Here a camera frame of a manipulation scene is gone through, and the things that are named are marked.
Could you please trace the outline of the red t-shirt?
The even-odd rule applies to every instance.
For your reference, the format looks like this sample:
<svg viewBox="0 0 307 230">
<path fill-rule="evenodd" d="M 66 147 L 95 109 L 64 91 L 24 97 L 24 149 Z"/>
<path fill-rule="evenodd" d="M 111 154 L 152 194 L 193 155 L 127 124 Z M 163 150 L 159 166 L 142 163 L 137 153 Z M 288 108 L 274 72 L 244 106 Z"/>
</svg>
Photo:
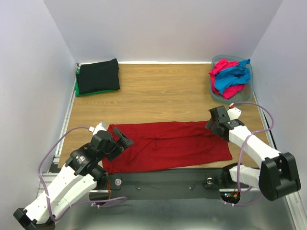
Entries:
<svg viewBox="0 0 307 230">
<path fill-rule="evenodd" d="M 109 174 L 136 173 L 207 164 L 232 159 L 227 141 L 206 129 L 205 121 L 110 124 L 134 143 L 110 161 Z"/>
</svg>

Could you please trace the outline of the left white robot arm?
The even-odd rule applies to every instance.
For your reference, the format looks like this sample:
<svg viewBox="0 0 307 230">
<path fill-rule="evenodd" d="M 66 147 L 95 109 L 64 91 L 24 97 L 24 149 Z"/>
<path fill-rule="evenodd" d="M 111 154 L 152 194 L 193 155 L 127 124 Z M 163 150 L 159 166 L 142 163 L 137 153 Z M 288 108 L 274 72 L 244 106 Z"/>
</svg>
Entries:
<svg viewBox="0 0 307 230">
<path fill-rule="evenodd" d="M 87 130 L 93 135 L 91 141 L 70 154 L 49 185 L 39 173 L 43 192 L 31 204 L 14 212 L 13 216 L 25 230 L 55 229 L 56 222 L 92 189 L 106 187 L 107 193 L 111 193 L 112 182 L 99 162 L 114 160 L 134 142 L 118 128 L 108 132 L 103 123 Z"/>
</svg>

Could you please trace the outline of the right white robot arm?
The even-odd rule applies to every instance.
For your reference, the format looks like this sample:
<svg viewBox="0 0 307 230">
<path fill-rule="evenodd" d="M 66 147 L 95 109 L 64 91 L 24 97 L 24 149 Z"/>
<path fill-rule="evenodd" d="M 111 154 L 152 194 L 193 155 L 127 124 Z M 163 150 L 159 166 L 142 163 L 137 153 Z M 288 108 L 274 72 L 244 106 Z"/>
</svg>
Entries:
<svg viewBox="0 0 307 230">
<path fill-rule="evenodd" d="M 295 157 L 270 147 L 250 132 L 239 120 L 241 110 L 230 104 L 229 108 L 218 106 L 209 110 L 211 118 L 206 128 L 216 136 L 231 142 L 247 153 L 258 169 L 241 163 L 227 165 L 222 169 L 221 183 L 225 187 L 245 184 L 259 189 L 262 195 L 274 201 L 301 189 Z"/>
</svg>

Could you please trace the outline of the blue t-shirt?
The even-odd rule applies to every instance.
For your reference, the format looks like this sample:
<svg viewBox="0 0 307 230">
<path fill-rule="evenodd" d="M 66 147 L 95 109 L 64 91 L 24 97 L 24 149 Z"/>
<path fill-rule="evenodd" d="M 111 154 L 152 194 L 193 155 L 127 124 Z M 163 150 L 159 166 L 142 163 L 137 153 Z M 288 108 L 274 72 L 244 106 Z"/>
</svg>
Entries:
<svg viewBox="0 0 307 230">
<path fill-rule="evenodd" d="M 222 94 L 227 87 L 239 84 L 247 84 L 250 81 L 251 73 L 247 64 L 250 59 L 238 61 L 239 64 L 228 69 L 224 69 L 215 75 L 215 88 Z"/>
</svg>

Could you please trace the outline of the folded green t-shirt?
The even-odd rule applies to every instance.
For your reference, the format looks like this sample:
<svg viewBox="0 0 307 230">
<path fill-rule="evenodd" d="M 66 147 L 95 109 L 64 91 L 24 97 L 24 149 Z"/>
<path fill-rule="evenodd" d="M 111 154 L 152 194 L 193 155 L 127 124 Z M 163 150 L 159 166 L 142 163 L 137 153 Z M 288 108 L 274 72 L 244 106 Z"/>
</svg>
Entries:
<svg viewBox="0 0 307 230">
<path fill-rule="evenodd" d="M 76 96 L 87 96 L 113 92 L 120 88 L 118 73 L 108 71 L 85 70 L 80 67 L 76 71 Z"/>
</svg>

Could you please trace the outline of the pink t-shirt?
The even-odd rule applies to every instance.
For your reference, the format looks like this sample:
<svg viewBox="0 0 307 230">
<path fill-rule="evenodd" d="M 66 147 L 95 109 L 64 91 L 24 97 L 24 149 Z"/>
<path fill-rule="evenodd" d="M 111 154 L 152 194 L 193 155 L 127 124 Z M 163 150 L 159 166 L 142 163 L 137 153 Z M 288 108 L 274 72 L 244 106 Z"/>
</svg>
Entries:
<svg viewBox="0 0 307 230">
<path fill-rule="evenodd" d="M 238 61 L 228 61 L 226 58 L 221 59 L 217 64 L 215 64 L 215 66 L 209 72 L 211 79 L 211 90 L 213 93 L 222 95 L 224 99 L 230 99 L 244 89 L 244 84 L 229 86 L 222 94 L 220 94 L 219 91 L 215 88 L 215 75 L 224 69 L 237 66 L 238 64 Z"/>
</svg>

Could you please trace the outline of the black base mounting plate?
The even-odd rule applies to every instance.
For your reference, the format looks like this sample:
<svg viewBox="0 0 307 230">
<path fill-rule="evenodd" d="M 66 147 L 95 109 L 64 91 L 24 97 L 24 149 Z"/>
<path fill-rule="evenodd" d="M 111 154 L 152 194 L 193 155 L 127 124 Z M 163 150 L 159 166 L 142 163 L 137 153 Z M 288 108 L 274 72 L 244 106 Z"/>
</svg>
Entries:
<svg viewBox="0 0 307 230">
<path fill-rule="evenodd" d="M 125 196 L 128 200 L 220 199 L 235 182 L 223 183 L 221 168 L 177 168 L 153 172 L 116 173 L 89 194 L 91 200 Z"/>
</svg>

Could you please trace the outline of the folded black t-shirt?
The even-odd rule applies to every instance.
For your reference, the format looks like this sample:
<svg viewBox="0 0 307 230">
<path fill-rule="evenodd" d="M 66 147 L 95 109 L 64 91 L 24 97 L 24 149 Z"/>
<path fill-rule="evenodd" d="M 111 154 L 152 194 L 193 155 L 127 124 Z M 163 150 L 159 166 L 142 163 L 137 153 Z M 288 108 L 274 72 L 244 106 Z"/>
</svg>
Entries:
<svg viewBox="0 0 307 230">
<path fill-rule="evenodd" d="M 119 66 L 116 58 L 92 64 L 82 64 L 76 73 L 79 96 L 120 89 Z"/>
</svg>

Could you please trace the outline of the aluminium frame rail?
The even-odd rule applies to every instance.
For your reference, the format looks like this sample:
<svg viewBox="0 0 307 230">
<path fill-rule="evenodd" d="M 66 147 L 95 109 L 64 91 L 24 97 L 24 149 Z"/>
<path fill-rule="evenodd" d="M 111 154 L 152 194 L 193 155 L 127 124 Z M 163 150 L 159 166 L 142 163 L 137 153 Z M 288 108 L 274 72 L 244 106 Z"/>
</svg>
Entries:
<svg viewBox="0 0 307 230">
<path fill-rule="evenodd" d="M 73 89 L 69 89 L 66 94 L 57 92 L 54 95 L 40 91 L 36 97 L 32 97 L 27 106 L 25 115 L 28 140 L 25 144 L 25 153 L 31 172 L 26 177 L 28 182 L 25 188 L 29 190 L 29 194 L 25 196 L 25 206 L 33 202 L 37 196 L 40 184 L 37 176 L 39 163 L 63 133 L 72 94 Z"/>
</svg>

